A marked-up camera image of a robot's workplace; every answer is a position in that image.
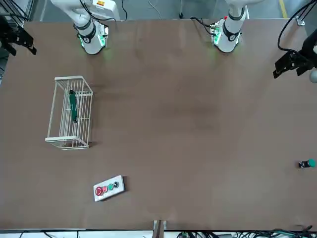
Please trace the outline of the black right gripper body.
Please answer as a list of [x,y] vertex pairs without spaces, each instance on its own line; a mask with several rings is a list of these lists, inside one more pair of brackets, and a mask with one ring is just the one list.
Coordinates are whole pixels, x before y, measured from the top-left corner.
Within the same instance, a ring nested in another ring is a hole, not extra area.
[[5,43],[24,44],[24,29],[15,23],[9,23],[5,16],[0,16],[0,45]]

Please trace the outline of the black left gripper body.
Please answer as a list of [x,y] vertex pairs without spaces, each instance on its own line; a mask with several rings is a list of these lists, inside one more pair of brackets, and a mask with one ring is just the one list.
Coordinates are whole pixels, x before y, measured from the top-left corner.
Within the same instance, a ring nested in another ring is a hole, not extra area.
[[311,33],[303,42],[299,51],[294,51],[295,67],[316,67],[317,66],[317,30]]

